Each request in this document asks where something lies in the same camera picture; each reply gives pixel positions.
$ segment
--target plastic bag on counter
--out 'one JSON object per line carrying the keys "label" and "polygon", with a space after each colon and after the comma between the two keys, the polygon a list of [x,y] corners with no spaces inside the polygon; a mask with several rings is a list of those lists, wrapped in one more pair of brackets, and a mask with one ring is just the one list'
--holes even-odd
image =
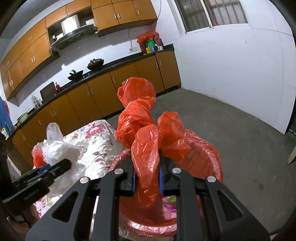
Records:
{"label": "plastic bag on counter", "polygon": [[141,90],[134,92],[130,87],[137,85],[129,85],[127,81],[123,92],[118,92],[119,98],[123,99],[125,93],[128,98],[124,100],[127,107],[118,118],[116,137],[131,150],[124,150],[109,169],[118,168],[121,160],[132,156],[138,175],[135,195],[120,198],[120,222],[141,237],[172,236],[177,228],[176,213],[164,206],[160,195],[158,150],[192,176],[213,175],[222,181],[219,154],[210,143],[186,130],[176,112],[164,112],[156,127],[150,113],[150,99],[145,94],[141,96]]}
{"label": "plastic bag on counter", "polygon": [[49,187],[50,192],[47,194],[47,196],[52,198],[58,195],[63,195],[81,177],[83,177],[85,165],[77,162],[80,155],[80,149],[74,145],[60,140],[63,140],[63,135],[56,123],[50,123],[46,132],[47,138],[49,138],[49,147],[46,154],[46,160],[50,166],[55,165],[63,159],[69,159],[72,164],[71,169],[56,178],[54,183]]}
{"label": "plastic bag on counter", "polygon": [[117,96],[122,105],[127,105],[138,99],[148,100],[150,106],[155,105],[155,95],[153,84],[146,79],[131,77],[122,82],[122,86],[117,91]]}

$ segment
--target black countertop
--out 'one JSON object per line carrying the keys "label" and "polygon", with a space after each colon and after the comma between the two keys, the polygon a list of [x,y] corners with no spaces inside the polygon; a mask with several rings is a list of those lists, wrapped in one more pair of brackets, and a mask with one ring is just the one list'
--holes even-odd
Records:
{"label": "black countertop", "polygon": [[71,82],[65,84],[64,86],[61,87],[62,91],[60,93],[56,94],[54,97],[49,99],[47,102],[43,103],[43,105],[40,108],[38,108],[37,110],[30,113],[28,118],[22,124],[20,124],[17,127],[17,129],[14,130],[14,132],[12,134],[10,134],[8,139],[10,139],[19,129],[21,129],[32,117],[34,117],[45,106],[47,106],[52,101],[59,98],[60,96],[68,93],[70,90],[74,89],[75,87],[77,87],[79,85],[82,85],[82,84],[92,80],[93,78],[97,77],[98,75],[101,75],[101,74],[103,74],[103,73],[105,73],[105,72],[107,72],[109,70],[112,70],[113,68],[116,68],[116,67],[119,67],[121,65],[133,62],[133,61],[138,60],[138,59],[142,59],[142,58],[146,58],[146,57],[155,55],[156,53],[159,53],[159,52],[165,52],[165,51],[171,51],[171,50],[174,50],[174,45],[173,44],[163,46],[163,50],[156,51],[154,53],[149,53],[149,54],[145,54],[145,55],[143,55],[142,53],[132,54],[132,55],[129,55],[129,56],[114,60],[114,61],[109,62],[107,64],[104,64],[102,66],[102,68],[100,70],[96,71],[96,72],[89,71],[89,72],[83,74],[83,79],[81,79],[80,81],[77,81],[77,82],[71,81]]}

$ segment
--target concrete floor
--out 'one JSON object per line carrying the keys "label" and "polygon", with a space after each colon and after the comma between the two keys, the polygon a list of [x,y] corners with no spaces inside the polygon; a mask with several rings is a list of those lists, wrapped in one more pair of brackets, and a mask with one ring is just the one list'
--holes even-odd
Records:
{"label": "concrete floor", "polygon": [[[157,97],[155,122],[176,111],[186,129],[209,141],[221,156],[224,184],[267,228],[281,228],[296,206],[296,163],[287,159],[296,146],[261,120],[210,97],[177,89]],[[118,116],[107,121],[116,129]]]}

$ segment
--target white wall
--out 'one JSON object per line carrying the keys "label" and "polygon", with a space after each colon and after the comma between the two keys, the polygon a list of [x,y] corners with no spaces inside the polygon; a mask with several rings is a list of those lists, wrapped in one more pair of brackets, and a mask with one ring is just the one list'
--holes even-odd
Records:
{"label": "white wall", "polygon": [[[182,87],[233,105],[284,133],[296,95],[296,50],[291,29],[276,7],[268,0],[241,0],[249,24],[217,26],[185,35],[171,1],[162,0],[156,31],[165,45],[175,46]],[[152,0],[152,4],[158,14],[160,0]],[[136,36],[150,28],[131,30],[138,49]],[[12,100],[19,107],[9,103],[13,123],[32,108],[31,95],[40,97],[39,91],[50,82],[62,86],[69,81],[70,70],[87,71],[92,58],[108,63],[133,54],[129,48],[127,30],[123,30],[101,38],[93,35],[60,51],[61,57]]]}
{"label": "white wall", "polygon": [[[159,0],[152,0],[156,12]],[[219,99],[285,133],[296,95],[292,31],[269,0],[241,0],[249,24],[193,34],[178,26],[173,0],[162,0],[156,31],[173,43],[182,87]]]}

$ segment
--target twisted plastic bag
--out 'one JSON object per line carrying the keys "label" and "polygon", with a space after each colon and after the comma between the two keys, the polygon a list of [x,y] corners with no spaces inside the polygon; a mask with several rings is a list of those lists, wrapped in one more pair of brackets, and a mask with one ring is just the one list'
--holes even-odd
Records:
{"label": "twisted plastic bag", "polygon": [[172,158],[178,167],[192,176],[205,178],[213,175],[222,181],[220,158],[210,143],[184,128],[176,112],[164,112],[156,127],[150,114],[155,92],[137,90],[138,83],[143,85],[143,90],[153,88],[149,81],[132,77],[118,90],[118,97],[126,109],[118,118],[115,134],[128,149],[115,159],[109,171],[119,167],[121,160],[132,156],[139,178],[134,197],[120,198],[121,223],[141,237],[171,236],[176,233],[176,214],[164,207],[160,195],[158,150],[161,149],[164,156]]}

